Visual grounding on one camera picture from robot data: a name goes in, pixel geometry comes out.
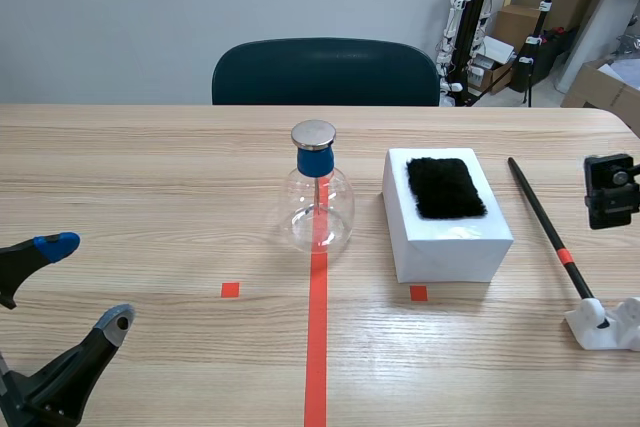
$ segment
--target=camera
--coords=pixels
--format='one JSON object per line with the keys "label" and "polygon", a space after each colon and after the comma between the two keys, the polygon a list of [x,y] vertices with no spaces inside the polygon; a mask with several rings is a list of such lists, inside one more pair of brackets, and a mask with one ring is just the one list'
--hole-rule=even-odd
{"label": "camera", "polygon": [[587,157],[584,174],[591,229],[629,225],[631,215],[640,212],[640,185],[634,180],[640,165],[634,167],[633,157]]}

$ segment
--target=black stick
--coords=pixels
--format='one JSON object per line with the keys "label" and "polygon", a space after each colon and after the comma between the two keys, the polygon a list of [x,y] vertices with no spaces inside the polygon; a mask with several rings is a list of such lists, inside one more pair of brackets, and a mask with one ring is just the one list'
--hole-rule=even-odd
{"label": "black stick", "polygon": [[571,278],[571,282],[573,282],[573,285],[580,294],[580,297],[583,299],[593,299],[594,296],[591,293],[591,290],[589,289],[589,286],[585,282],[584,278],[582,277],[582,274],[580,274],[578,267],[576,267],[576,264],[573,262],[571,254],[565,248],[564,243],[562,243],[562,239],[558,235],[558,232],[556,232],[556,229],[553,227],[551,220],[549,220],[547,213],[544,211],[542,204],[536,197],[536,194],[533,192],[533,189],[529,185],[529,182],[527,182],[527,178],[520,170],[520,167],[518,167],[516,161],[511,157],[509,157],[509,167],[511,168],[511,172],[513,172],[516,180],[520,184],[524,195],[526,195],[527,199],[529,200],[531,208],[538,217],[540,224],[542,224],[542,228],[546,232],[547,237],[549,237],[551,245],[553,245],[553,248],[556,250],[560,262],[562,262],[564,268],[567,270],[567,273]]}
{"label": "black stick", "polygon": [[453,69],[447,77],[449,83],[462,84],[462,92],[451,93],[458,107],[464,106],[467,100],[466,95],[469,91],[467,64],[471,58],[471,46],[476,35],[476,30],[478,29],[483,3],[484,0],[473,0],[469,2],[464,12],[462,12],[462,18],[460,19],[455,50],[453,51],[453,58],[451,59]]}
{"label": "black stick", "polygon": [[[542,33],[542,28],[544,27],[544,22],[547,19],[547,15],[548,12],[540,12],[540,15],[538,16],[538,22],[536,23],[536,27],[535,30],[533,31],[532,37],[540,37],[540,34]],[[520,58],[521,57],[531,57],[534,59],[534,62],[537,58],[537,53],[538,53],[538,49],[534,49],[534,47],[538,47],[537,45],[532,45],[532,44],[524,44],[524,46],[520,49],[520,52],[518,53],[518,56],[516,57],[516,60],[514,60],[513,62],[513,66],[511,67],[511,69],[507,70],[506,72],[504,72],[500,77],[498,77],[497,80],[495,80],[489,87],[487,87],[484,92],[482,92],[479,96],[475,97],[473,99],[473,101],[471,103],[467,103],[468,107],[472,107],[476,102],[478,102],[482,97],[484,97],[485,95],[487,95],[491,89],[493,89],[496,85],[498,85],[498,82],[500,82],[502,79],[504,79],[507,74],[511,71],[514,70],[516,68],[516,66],[518,66],[519,62],[520,62]],[[533,70],[534,70],[534,66],[531,65],[529,66],[529,107],[531,107],[531,93],[532,93],[532,77],[533,77]]]}

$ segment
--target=red tape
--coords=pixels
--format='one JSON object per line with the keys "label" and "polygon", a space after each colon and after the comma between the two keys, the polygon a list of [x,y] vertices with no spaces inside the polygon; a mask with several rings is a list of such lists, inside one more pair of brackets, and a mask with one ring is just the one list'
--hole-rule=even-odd
{"label": "red tape", "polygon": [[426,285],[412,285],[409,287],[409,293],[413,302],[426,302],[429,300]]}
{"label": "red tape", "polygon": [[562,262],[562,265],[567,265],[568,263],[573,262],[571,252],[567,249],[558,249],[556,254],[558,254],[558,258],[560,259],[560,262]]}
{"label": "red tape", "polygon": [[[320,205],[329,204],[329,189],[318,179]],[[313,219],[311,274],[309,280],[309,329],[307,334],[307,380],[304,395],[304,427],[327,425],[327,305],[328,256],[323,241],[329,222],[325,209],[316,209]]]}
{"label": "red tape", "polygon": [[232,298],[240,296],[240,282],[225,282],[220,290],[220,297]]}

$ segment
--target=white sink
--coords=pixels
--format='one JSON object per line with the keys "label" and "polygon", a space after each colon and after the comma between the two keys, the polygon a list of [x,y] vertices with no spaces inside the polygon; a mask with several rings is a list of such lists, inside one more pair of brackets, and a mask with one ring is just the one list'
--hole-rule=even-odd
{"label": "white sink", "polygon": [[556,88],[567,93],[582,64],[610,54],[624,34],[638,0],[600,0],[589,23],[583,27]]}

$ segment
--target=red square marker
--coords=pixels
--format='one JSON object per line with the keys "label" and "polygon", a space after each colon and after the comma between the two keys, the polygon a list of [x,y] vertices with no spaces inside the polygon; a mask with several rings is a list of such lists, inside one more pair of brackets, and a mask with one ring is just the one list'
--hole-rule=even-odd
{"label": "red square marker", "polygon": [[225,282],[222,284],[220,297],[230,298],[240,296],[240,282]]}
{"label": "red square marker", "polygon": [[426,285],[412,285],[409,287],[409,292],[411,293],[411,300],[413,302],[426,302],[429,300]]}

